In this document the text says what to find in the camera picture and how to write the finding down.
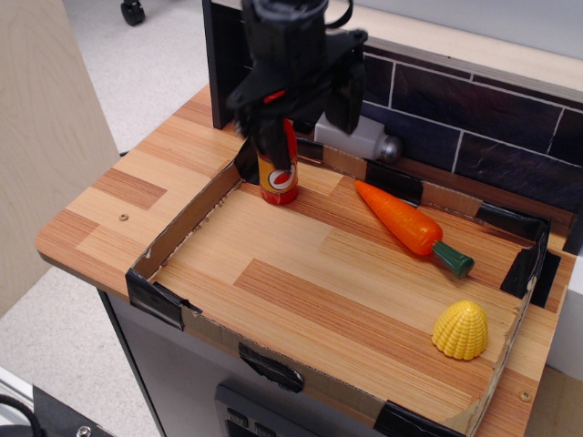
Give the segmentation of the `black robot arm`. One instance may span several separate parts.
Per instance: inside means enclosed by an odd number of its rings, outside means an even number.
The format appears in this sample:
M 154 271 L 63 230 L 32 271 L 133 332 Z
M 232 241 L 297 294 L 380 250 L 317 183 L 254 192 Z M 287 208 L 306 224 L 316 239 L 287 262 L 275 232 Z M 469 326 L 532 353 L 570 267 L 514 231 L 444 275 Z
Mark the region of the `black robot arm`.
M 363 103 L 366 31 L 342 29 L 353 7 L 333 22 L 325 1 L 244 1 L 241 15 L 252 69 L 230 93 L 241 134 L 279 170 L 292 168 L 284 119 L 320 99 L 329 122 L 357 128 Z

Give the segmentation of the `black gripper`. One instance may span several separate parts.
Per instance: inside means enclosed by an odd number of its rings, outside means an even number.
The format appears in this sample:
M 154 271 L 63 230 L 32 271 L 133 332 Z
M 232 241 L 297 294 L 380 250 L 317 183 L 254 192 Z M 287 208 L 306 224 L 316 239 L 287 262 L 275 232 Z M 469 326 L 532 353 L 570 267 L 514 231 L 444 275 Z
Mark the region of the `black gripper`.
M 362 29 L 327 32 L 323 17 L 281 20 L 243 15 L 252 70 L 227 105 L 240 132 L 254 131 L 255 146 L 278 170 L 291 170 L 283 117 L 323 101 L 327 120 L 343 133 L 357 128 L 365 64 Z

